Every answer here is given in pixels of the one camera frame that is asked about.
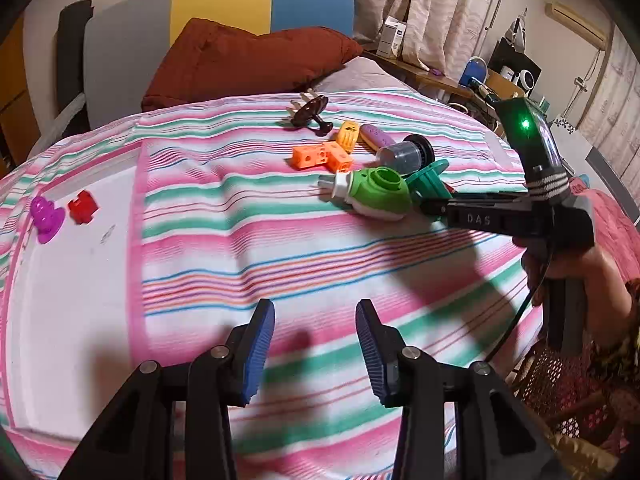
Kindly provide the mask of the person right hand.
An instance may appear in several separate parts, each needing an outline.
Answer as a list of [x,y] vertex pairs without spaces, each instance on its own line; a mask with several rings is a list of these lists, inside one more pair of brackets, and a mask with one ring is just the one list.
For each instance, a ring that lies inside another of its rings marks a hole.
[[596,245],[543,257],[533,240],[515,237],[525,250],[522,267],[534,293],[533,305],[550,316],[552,344],[566,352],[585,338],[611,349],[636,324],[637,308],[613,257]]

